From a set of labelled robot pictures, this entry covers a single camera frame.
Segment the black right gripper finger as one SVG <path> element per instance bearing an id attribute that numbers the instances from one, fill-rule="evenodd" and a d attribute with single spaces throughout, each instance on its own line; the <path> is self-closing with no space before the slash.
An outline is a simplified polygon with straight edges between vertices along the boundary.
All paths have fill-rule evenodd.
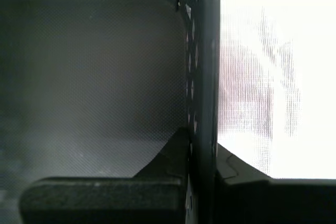
<path id="1" fill-rule="evenodd" d="M 19 199 L 24 223 L 184 223 L 190 138 L 178 129 L 131 178 L 49 177 Z"/>
<path id="2" fill-rule="evenodd" d="M 335 180 L 274 179 L 217 148 L 214 223 L 335 223 Z"/>

